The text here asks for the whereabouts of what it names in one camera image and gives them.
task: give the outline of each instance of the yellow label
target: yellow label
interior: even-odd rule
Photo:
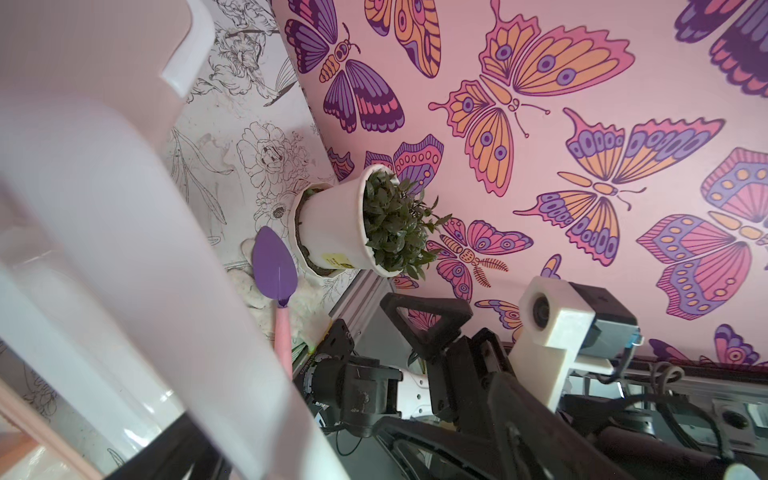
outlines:
[[[355,268],[355,266],[352,265],[352,263],[349,261],[349,258],[347,258],[343,253],[324,253],[322,257],[323,260],[333,266],[337,266],[339,268]]]

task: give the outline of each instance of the camera lens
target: camera lens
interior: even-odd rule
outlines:
[[[533,321],[540,329],[547,328],[549,323],[549,301],[546,296],[540,296],[533,302]]]

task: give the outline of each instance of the orange butterfly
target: orange butterfly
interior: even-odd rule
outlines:
[[[620,74],[634,63],[634,56],[627,52],[628,40],[608,40],[607,31],[588,31],[583,26],[569,31],[560,26],[537,40],[541,29],[536,17],[525,20],[517,15],[511,22],[503,22],[499,0],[491,0],[491,8],[496,25],[485,36],[485,50],[478,56],[482,84],[464,80],[447,102],[430,103],[429,109],[447,110],[453,136],[466,137],[465,153],[477,180],[488,193],[502,197],[509,187],[514,160],[512,132],[503,106],[513,113],[518,126],[520,107],[544,109],[522,104],[499,82],[533,97],[569,94]]]
[[[440,69],[440,25],[435,0],[394,0],[395,36],[408,58],[427,78]],[[392,0],[366,0],[366,18],[373,31],[386,37],[392,21]]]

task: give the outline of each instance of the camera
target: camera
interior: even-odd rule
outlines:
[[[519,308],[524,329],[509,361],[520,383],[550,410],[572,369],[612,373],[609,360],[639,335],[634,315],[597,286],[535,277]]]

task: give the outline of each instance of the pink handle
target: pink handle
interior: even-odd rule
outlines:
[[[288,308],[275,305],[275,353],[290,378],[293,378],[291,359],[290,315]]]

